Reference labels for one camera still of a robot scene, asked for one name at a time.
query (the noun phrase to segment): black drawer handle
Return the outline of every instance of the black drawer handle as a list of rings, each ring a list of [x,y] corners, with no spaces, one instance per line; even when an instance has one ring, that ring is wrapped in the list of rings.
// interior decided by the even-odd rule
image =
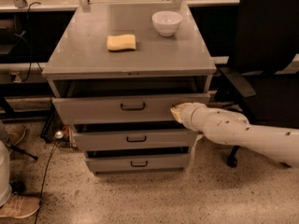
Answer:
[[[121,103],[121,110],[123,111],[138,111],[144,110],[146,108],[146,104],[142,103],[141,105],[124,105]]]
[[[144,168],[148,166],[148,164],[149,164],[148,161],[144,161],[143,163],[134,163],[133,161],[131,161],[131,166],[134,168]]]
[[[148,137],[146,135],[144,135],[143,137],[140,137],[140,138],[139,137],[138,138],[133,138],[133,137],[130,138],[127,136],[128,143],[146,142],[147,139],[148,139]]]

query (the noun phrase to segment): cabinet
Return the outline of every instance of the cabinet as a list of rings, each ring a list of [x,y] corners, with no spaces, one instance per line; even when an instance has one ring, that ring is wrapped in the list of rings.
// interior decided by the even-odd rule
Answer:
[[[172,37],[158,35],[150,22],[162,9],[184,17]],[[43,75],[91,172],[188,167],[197,133],[178,124],[170,108],[207,103],[215,71],[196,28],[186,4],[91,5],[88,12],[76,11]],[[107,35],[120,31],[135,34],[137,50],[107,51]]]

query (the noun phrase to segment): black chair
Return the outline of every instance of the black chair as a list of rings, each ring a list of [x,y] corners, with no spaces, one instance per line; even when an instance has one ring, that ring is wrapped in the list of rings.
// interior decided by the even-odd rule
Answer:
[[[235,45],[216,101],[234,101],[255,125],[299,128],[299,73],[278,74],[299,53],[299,0],[240,0]],[[228,165],[236,167],[233,148]]]

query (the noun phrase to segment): drawer front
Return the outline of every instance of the drawer front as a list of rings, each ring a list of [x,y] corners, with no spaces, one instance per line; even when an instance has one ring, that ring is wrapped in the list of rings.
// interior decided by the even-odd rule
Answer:
[[[106,133],[73,133],[81,150],[114,150],[151,147],[192,147],[197,133],[185,129]]]
[[[186,168],[190,163],[190,154],[163,155],[156,157],[126,157],[114,159],[87,159],[91,172],[142,171],[158,169]]]
[[[90,124],[174,120],[173,105],[208,100],[208,94],[176,94],[54,99],[53,103],[64,124]]]

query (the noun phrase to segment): white bowl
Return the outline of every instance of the white bowl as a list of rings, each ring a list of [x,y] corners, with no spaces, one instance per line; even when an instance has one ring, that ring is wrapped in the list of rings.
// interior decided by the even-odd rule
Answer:
[[[172,35],[180,26],[183,18],[174,11],[159,11],[151,17],[153,26],[163,36]]]

